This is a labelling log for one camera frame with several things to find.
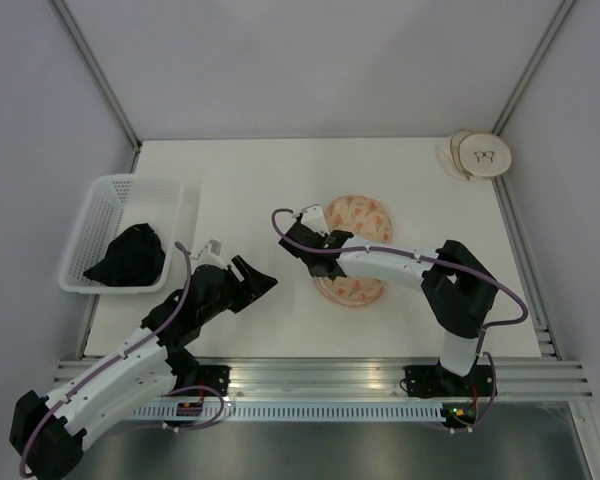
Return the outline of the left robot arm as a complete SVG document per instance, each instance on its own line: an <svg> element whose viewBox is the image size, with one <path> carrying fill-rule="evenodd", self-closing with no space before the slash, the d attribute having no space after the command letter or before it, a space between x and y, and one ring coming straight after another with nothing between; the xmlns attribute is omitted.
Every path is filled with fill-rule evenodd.
<svg viewBox="0 0 600 480"><path fill-rule="evenodd" d="M187 350L202 327L237 314L278 283L235 256L185 263L182 288L154 307L133 333L81 375L45 395L29 391L14 409L9 441L24 479L62 479L84 453L136 408L158 397L202 390Z"/></svg>

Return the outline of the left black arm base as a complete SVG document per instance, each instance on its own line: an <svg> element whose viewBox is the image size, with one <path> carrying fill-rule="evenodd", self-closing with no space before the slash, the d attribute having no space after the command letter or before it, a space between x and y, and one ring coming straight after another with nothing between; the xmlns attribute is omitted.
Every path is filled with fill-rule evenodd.
<svg viewBox="0 0 600 480"><path fill-rule="evenodd" d="M178 380L176 388L203 385L211 387L226 396L230 384L231 368L228 365L199 365L193 372Z"/></svg>

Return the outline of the floral laundry bag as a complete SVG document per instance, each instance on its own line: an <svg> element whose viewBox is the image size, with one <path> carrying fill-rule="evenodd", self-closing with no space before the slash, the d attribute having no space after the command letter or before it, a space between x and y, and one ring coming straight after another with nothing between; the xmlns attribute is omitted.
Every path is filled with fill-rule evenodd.
<svg viewBox="0 0 600 480"><path fill-rule="evenodd" d="M351 232L372 242L389 244L393 227L385 207L377 200L361 195L334 199L325 211L330 230ZM314 285L327 299L339 305L362 307L382 296L384 281L370 277L315 278Z"/></svg>

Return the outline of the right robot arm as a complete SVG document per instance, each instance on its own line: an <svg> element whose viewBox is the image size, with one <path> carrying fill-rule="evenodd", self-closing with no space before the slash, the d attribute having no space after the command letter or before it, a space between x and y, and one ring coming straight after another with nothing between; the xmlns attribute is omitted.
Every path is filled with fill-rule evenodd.
<svg viewBox="0 0 600 480"><path fill-rule="evenodd" d="M422 293L445 331L436 371L439 388L458 395L472 381L480 331L493 307L493 276L460 242L434 250L407 250L351 232L321 234L297 220L279 244L314 278L368 277Z"/></svg>

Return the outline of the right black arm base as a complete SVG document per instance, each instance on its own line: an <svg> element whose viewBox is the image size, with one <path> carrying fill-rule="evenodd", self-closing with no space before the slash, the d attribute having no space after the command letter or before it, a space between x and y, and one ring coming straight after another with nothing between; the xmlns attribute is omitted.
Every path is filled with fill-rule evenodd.
<svg viewBox="0 0 600 480"><path fill-rule="evenodd" d="M410 398L451 398L463 394L459 377L441 365L406 365L400 388Z"/></svg>

